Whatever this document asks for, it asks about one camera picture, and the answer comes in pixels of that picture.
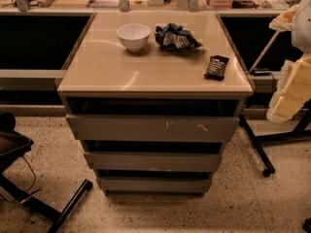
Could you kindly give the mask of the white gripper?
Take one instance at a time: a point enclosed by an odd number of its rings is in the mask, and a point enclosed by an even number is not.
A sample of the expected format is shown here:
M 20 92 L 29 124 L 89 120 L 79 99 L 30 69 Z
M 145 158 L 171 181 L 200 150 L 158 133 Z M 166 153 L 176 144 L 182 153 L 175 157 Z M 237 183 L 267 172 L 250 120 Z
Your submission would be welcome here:
M 292 31 L 298 5 L 289 7 L 273 18 L 269 28 L 275 31 Z M 266 118 L 282 123 L 293 116 L 311 99 L 311 56 L 303 56 L 296 62 L 286 60 L 280 71 L 277 90 L 272 95 Z

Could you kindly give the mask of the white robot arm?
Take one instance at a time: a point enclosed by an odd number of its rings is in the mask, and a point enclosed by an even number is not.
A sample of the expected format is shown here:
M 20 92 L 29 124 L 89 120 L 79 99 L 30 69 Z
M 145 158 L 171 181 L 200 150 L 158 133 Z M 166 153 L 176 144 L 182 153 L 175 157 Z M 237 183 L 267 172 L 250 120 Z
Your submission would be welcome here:
M 292 45 L 303 52 L 281 68 L 266 118 L 274 123 L 290 120 L 311 99 L 311 0 L 300 0 L 269 23 L 276 31 L 290 31 Z

